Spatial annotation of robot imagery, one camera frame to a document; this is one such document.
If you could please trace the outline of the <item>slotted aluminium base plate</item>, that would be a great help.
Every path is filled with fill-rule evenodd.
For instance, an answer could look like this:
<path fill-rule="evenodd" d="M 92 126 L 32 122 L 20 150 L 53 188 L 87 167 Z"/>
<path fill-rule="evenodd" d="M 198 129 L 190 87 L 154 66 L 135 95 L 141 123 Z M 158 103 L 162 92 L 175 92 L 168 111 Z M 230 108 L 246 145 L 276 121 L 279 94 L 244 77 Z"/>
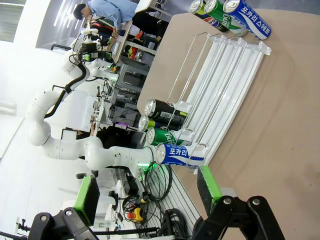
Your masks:
<path fill-rule="evenodd" d="M 181 181 L 172 170 L 172 183 L 167 196 L 160 203 L 163 209 L 176 208 L 183 214 L 187 228 L 191 231 L 200 214 L 191 200 L 190 196 L 183 187 Z"/>

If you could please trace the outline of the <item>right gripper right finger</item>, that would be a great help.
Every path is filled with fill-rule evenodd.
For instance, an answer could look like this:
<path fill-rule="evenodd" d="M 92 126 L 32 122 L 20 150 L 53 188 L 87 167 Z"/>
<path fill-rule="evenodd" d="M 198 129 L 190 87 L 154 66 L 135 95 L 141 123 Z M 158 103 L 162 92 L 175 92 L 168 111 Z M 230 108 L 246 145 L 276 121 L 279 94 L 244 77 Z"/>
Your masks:
<path fill-rule="evenodd" d="M 197 189 L 207 219 L 196 221 L 192 240 L 222 240 L 227 229 L 239 229 L 246 240 L 285 240 L 276 217 L 263 196 L 243 201 L 223 195 L 207 165 L 197 168 Z"/>

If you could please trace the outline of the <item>blue Pocari Sweat can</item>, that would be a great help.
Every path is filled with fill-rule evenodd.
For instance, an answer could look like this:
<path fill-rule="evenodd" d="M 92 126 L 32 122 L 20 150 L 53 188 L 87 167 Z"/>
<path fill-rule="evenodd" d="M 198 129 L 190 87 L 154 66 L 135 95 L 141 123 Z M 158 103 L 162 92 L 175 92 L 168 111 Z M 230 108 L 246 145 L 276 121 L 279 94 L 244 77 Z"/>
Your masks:
<path fill-rule="evenodd" d="M 272 28 L 245 0 L 225 0 L 223 11 L 260 40 L 266 40 Z"/>
<path fill-rule="evenodd" d="M 162 165 L 196 168 L 204 159 L 204 154 L 195 146 L 159 143 L 155 148 L 155 161 Z"/>

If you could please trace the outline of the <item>green Chilsung cider can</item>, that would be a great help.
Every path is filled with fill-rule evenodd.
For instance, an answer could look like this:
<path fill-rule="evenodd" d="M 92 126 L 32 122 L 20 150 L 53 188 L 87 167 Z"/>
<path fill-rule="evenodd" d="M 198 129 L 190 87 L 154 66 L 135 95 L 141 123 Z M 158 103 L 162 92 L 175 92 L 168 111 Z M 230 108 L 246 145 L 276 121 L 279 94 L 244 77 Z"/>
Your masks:
<path fill-rule="evenodd" d="M 150 127 L 146 133 L 146 142 L 152 146 L 158 144 L 170 144 L 177 146 L 189 146 L 190 142 L 177 139 L 173 131 Z"/>
<path fill-rule="evenodd" d="M 219 0 L 208 0 L 203 9 L 206 14 L 215 18 L 237 37 L 243 37 L 249 32 L 239 22 L 224 12 L 223 4 Z"/>

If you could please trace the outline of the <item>white cabinet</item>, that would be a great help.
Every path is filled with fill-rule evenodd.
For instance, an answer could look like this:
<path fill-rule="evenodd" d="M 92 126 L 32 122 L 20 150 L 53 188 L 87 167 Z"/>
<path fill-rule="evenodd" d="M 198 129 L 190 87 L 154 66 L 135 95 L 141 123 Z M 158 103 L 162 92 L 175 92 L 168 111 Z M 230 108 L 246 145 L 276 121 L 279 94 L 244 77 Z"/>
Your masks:
<path fill-rule="evenodd" d="M 67 101 L 69 107 L 66 111 L 66 127 L 89 132 L 91 129 L 91 118 L 94 113 L 95 95 L 81 90 L 74 90 Z"/>

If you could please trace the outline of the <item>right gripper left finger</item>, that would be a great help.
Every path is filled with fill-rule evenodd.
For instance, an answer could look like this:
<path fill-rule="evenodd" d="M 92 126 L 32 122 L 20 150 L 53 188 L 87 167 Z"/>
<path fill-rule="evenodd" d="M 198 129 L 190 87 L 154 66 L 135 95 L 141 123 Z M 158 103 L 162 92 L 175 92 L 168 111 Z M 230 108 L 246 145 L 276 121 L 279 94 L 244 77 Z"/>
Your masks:
<path fill-rule="evenodd" d="M 28 240 L 99 240 L 94 225 L 100 190 L 92 175 L 83 178 L 73 206 L 56 215 L 38 213 L 31 225 Z"/>

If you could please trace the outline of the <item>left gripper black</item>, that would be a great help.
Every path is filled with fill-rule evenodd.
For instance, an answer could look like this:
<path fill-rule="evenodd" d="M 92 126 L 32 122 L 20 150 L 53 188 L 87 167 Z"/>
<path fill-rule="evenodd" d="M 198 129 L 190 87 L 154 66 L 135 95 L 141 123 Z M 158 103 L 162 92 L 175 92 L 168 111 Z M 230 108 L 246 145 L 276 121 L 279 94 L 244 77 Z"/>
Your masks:
<path fill-rule="evenodd" d="M 95 42 L 83 42 L 81 44 L 80 52 L 85 53 L 82 54 L 82 60 L 86 62 L 92 61 L 92 55 L 90 53 L 94 53 L 97 51 L 97 43 Z"/>

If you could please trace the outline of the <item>black Pepsi can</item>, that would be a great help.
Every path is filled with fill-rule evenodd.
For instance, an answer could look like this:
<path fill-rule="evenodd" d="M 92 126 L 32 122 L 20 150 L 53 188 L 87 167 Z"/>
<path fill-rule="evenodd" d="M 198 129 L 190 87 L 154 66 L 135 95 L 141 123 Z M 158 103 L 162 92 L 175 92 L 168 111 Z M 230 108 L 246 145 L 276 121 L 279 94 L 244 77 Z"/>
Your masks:
<path fill-rule="evenodd" d="M 173 117 L 171 120 L 167 117 L 150 117 L 147 115 L 141 115 L 138 122 L 138 129 L 142 132 L 146 132 L 149 128 L 158 128 L 168 131 L 178 131 L 185 123 L 185 118 Z"/>
<path fill-rule="evenodd" d="M 202 19 L 204 22 L 208 23 L 209 25 L 213 26 L 217 30 L 222 33 L 228 32 L 229 29 L 223 26 L 219 21 L 217 21 L 212 16 L 208 15 L 204 11 L 206 1 L 205 0 L 193 0 L 189 6 L 189 12 L 195 15 L 196 17 Z"/>
<path fill-rule="evenodd" d="M 148 117 L 158 120 L 184 121 L 188 113 L 175 109 L 171 103 L 154 98 L 149 99 L 144 107 L 144 113 Z"/>

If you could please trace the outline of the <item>white can dispenser rack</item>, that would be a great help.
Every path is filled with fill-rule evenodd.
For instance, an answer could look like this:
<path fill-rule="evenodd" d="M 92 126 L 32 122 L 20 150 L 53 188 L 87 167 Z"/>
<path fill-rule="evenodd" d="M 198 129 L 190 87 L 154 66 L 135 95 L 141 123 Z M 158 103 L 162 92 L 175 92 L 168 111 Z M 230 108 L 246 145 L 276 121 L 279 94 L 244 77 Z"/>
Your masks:
<path fill-rule="evenodd" d="M 188 113 L 178 140 L 204 154 L 208 165 L 241 107 L 264 56 L 272 49 L 263 41 L 207 34 L 191 68 L 176 110 Z"/>

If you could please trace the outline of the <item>person in light blue shirt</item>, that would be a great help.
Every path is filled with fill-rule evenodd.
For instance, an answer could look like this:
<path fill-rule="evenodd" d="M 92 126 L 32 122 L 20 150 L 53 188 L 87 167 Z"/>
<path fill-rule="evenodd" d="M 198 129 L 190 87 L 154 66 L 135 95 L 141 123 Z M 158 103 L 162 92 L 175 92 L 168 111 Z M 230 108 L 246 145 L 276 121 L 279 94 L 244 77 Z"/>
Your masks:
<path fill-rule="evenodd" d="M 90 0 L 76 6 L 73 15 L 76 19 L 97 14 L 113 21 L 116 29 L 122 27 L 122 23 L 131 21 L 135 15 L 138 4 L 130 0 Z"/>

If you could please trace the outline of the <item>yellow red emergency stop button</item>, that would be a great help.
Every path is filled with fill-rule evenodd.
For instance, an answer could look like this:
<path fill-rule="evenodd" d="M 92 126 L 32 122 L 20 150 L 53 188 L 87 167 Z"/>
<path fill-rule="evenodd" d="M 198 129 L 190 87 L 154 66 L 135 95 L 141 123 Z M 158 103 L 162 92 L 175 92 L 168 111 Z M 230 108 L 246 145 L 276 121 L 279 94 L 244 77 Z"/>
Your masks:
<path fill-rule="evenodd" d="M 127 218 L 129 221 L 134 223 L 141 223 L 143 221 L 143 210 L 140 207 L 137 207 L 133 210 L 133 212 L 129 212 L 127 214 Z"/>

